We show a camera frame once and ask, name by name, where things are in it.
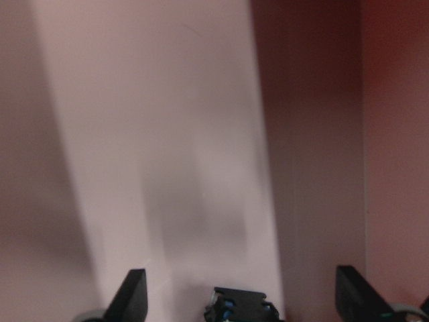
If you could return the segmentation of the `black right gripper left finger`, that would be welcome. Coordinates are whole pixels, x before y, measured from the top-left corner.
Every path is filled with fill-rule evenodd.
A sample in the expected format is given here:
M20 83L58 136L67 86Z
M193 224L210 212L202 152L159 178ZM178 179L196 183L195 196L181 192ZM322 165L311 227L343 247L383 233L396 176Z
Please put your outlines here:
M144 268L128 271L103 321L144 322L148 312L147 278Z

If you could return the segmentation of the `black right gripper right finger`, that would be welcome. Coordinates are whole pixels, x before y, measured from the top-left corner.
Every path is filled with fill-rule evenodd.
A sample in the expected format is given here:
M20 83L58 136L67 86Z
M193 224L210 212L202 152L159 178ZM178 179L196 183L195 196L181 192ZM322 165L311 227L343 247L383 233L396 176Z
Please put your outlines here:
M335 307L342 321L399 321L399 316L350 265L336 267Z

